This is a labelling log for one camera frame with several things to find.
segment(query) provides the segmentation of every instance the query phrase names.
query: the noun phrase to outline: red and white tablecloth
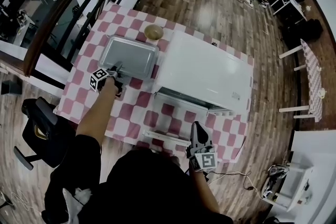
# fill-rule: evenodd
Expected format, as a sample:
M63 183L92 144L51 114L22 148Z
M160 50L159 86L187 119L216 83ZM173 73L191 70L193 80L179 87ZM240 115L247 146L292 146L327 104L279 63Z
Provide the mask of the red and white tablecloth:
M321 84L321 69L319 62L309 48L306 42L301 40L302 50L306 62L309 84L309 111L308 114L313 114L315 122L322 119L322 99L319 97L318 92L322 89Z
M164 36L162 39L152 41L145 37L144 29L149 24L157 24L163 27ZM109 36L118 35L147 42L158 46L160 50L151 79L149 81L131 79L122 96L116 99L113 105L106 136L183 157L185 156L185 147L145 137L142 135L143 130L156 131L189 140L191 125L195 120L199 120L213 133L213 143L217 149L218 160L236 162L247 134L250 99L247 103L246 114L226 118L213 114L204 117L197 111L176 108L155 97L153 82L165 57L174 30L184 31L203 39L209 43L209 46L212 42L215 42L220 49L250 64L253 68L254 60L252 57L248 57L218 40L181 24L109 3L80 49L56 113L79 123L93 105L98 94L90 89L89 78L90 74L98 69L98 60L109 40ZM252 85L253 78L251 77L250 90Z

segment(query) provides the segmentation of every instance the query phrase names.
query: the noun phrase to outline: forearm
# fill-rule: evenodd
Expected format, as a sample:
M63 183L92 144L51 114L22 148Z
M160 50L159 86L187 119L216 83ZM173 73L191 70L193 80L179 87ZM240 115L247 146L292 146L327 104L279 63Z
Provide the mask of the forearm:
M211 192L203 173L195 172L191 164L189 164L189 171L203 206L211 212L219 213L218 202Z
M105 86L93 106L80 121L76 135L83 134L91 136L95 138L100 145L102 144L117 90L117 87L114 85L114 79L107 78Z

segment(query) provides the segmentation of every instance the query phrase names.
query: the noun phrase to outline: baking pan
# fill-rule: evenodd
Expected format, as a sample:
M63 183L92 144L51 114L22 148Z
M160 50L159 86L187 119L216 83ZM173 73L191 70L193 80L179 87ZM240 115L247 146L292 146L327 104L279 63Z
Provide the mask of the baking pan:
M109 69L121 61L121 74L144 80L150 78L152 74L157 51L157 47L124 37L112 36L98 66Z

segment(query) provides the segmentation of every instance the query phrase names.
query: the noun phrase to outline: bowl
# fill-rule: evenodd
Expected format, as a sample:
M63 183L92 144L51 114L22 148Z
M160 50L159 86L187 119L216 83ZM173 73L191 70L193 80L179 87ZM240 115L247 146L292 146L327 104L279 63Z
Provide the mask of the bowl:
M145 36L150 40L159 40L163 37L163 28L158 25L148 25L145 28Z

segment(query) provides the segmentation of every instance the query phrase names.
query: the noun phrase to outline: white appliance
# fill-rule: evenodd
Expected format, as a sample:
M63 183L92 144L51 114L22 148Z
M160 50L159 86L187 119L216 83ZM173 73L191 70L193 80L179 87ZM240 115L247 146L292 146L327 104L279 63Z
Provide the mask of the white appliance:
M175 31L155 92L215 114L246 114L253 68L211 44Z

